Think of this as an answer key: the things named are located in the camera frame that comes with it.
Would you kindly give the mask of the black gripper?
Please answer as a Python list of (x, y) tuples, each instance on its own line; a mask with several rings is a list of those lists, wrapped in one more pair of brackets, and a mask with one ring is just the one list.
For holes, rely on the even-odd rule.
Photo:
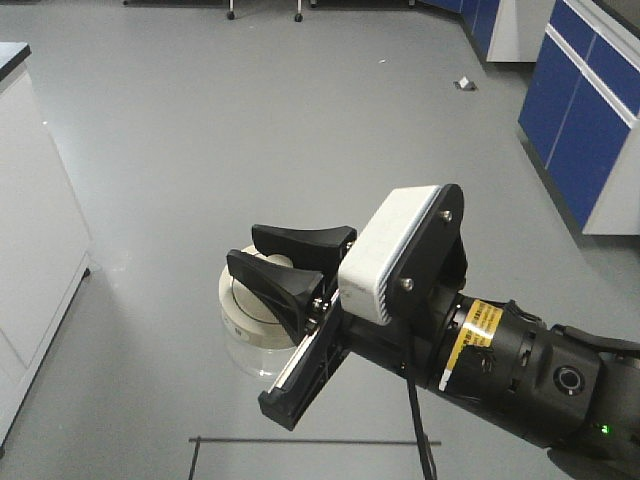
[(260, 257), (237, 249), (227, 253), (230, 275), (266, 305), (296, 345), (273, 385), (259, 396), (261, 412), (269, 419), (293, 429), (352, 353), (401, 376), (410, 387), (428, 386), (467, 269), (460, 234), (462, 189), (440, 186), (391, 272), (386, 290), (391, 321), (385, 326), (341, 306), (338, 267), (357, 238), (352, 227), (299, 230), (254, 224), (251, 235)]

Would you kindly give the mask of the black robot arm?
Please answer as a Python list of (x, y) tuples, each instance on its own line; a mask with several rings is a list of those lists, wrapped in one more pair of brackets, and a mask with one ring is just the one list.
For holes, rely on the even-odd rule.
[(639, 475), (639, 346), (463, 294), (456, 184), (390, 192), (362, 230), (252, 228), (230, 275), (295, 345), (258, 402), (293, 429), (349, 354), (546, 450), (575, 479)]

